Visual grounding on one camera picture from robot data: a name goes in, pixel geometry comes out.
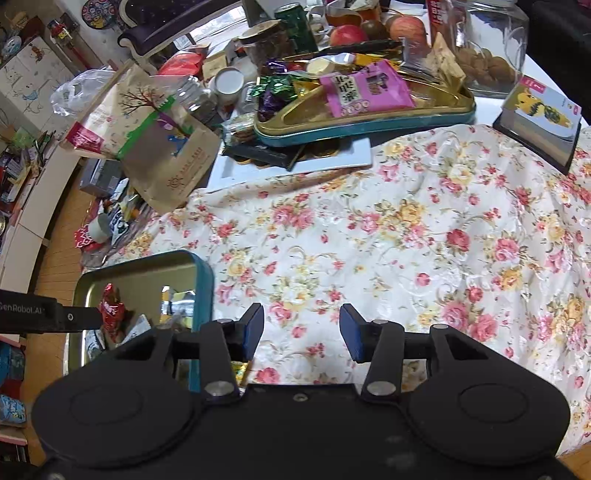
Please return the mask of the red apple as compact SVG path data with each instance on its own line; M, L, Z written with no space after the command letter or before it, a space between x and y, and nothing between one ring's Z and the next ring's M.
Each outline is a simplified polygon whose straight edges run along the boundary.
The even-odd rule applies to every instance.
M368 41L369 37L360 26L356 25L342 25L336 26L332 29L331 35L329 36L329 46L345 46L363 43Z
M427 44L425 25L415 16L402 15L394 18L390 24L390 35L393 40L406 39L421 45Z

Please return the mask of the grey cardboard box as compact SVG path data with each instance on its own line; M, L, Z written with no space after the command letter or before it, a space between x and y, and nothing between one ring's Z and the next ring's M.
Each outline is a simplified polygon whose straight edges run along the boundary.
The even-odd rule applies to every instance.
M88 158L82 170L79 189L97 198L110 197L122 178L117 160Z

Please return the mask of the yellow silver snack packet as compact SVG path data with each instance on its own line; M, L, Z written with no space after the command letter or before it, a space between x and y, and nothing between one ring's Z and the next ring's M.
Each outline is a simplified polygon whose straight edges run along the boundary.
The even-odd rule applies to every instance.
M172 323L191 329L195 293L193 290L177 291L165 285L161 289L160 316L161 325Z

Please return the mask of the card box with yellow picture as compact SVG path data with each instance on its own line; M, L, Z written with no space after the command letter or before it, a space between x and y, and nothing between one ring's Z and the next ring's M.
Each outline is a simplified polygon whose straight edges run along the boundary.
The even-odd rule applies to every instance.
M564 94L523 75L493 127L567 175L581 130L582 108Z

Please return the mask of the white small snack packet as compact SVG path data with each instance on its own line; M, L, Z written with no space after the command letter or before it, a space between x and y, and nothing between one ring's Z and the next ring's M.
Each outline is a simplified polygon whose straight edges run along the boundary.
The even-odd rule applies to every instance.
M85 352L88 361L99 357L107 350L104 335L101 329L88 330L85 333Z

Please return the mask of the grey silver snack bar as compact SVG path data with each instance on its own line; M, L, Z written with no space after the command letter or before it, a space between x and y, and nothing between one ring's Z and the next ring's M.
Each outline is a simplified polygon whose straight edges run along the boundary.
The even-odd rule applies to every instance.
M152 328L149 320L144 314L140 314L136 319L134 325L131 327L129 332L125 335L122 340L122 344L134 339L137 336L149 331Z

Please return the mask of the brown paper snack bag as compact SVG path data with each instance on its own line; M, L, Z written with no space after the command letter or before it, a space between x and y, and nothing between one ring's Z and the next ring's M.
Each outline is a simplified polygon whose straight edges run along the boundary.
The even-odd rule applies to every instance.
M60 142L82 157L118 161L160 214L187 201L221 146L172 94L173 86L170 76L150 76L129 61L84 104Z

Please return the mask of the gold teal snack tin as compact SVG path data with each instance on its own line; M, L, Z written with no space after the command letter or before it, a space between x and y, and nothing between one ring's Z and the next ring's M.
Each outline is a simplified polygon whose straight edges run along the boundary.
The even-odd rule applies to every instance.
M331 74L273 114L257 119L264 144L287 147L380 132L404 132L470 123L474 95L417 69L380 60L352 74Z

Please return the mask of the glass jar with walnuts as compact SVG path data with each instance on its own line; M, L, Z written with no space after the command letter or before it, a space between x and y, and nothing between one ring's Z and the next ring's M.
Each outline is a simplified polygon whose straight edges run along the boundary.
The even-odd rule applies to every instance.
M522 74L527 15L515 1L428 1L431 37L441 34L478 96L504 98Z

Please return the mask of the red candy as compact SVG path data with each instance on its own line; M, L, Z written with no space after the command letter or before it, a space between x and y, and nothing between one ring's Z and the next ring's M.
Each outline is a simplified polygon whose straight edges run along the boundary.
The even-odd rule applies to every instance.
M98 309L102 318L103 333L111 342L120 343L123 338L121 326L126 309L120 299L118 288L112 283L104 287Z

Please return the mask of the gold candy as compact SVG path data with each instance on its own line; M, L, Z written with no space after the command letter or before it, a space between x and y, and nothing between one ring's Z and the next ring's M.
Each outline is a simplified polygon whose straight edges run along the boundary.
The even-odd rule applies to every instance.
M231 367L236 383L238 383L239 387L243 387L247 383L247 377L249 377L249 371L252 368L252 362L232 361Z

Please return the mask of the white tray with chocolates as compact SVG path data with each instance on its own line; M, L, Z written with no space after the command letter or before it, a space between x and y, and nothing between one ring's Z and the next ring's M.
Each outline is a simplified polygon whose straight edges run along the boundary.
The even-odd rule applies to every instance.
M290 147L287 167L263 164L262 161L238 161L219 153L213 163L205 190L214 192L245 182L278 176L314 173L373 165L370 139L341 138Z

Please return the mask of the gold teal tin lid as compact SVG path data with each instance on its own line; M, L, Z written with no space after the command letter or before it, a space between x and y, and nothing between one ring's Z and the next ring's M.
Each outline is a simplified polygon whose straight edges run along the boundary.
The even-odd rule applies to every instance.
M151 325L158 323L165 287L193 294L181 305L191 319L189 327L193 332L211 321L213 272L204 260L190 251L169 251L85 273L77 281L73 305L98 306L104 287L109 283L119 290L122 303L132 313L130 324L141 314Z

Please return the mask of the floral tablecloth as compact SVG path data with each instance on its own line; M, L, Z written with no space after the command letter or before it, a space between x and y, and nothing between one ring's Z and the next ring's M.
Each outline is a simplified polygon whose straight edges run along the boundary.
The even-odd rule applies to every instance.
M590 132L567 174L490 127L377 146L367 169L253 181L147 225L112 258L186 249L216 317L266 311L249 381L359 383L339 308L426 332L446 323L554 384L562 452L590 440Z

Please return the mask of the white round lid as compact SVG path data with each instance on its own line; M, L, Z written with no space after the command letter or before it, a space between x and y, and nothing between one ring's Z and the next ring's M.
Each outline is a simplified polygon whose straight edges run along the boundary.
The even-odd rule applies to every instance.
M222 68L213 78L213 88L221 105L238 101L243 86L245 86L245 77L235 67Z

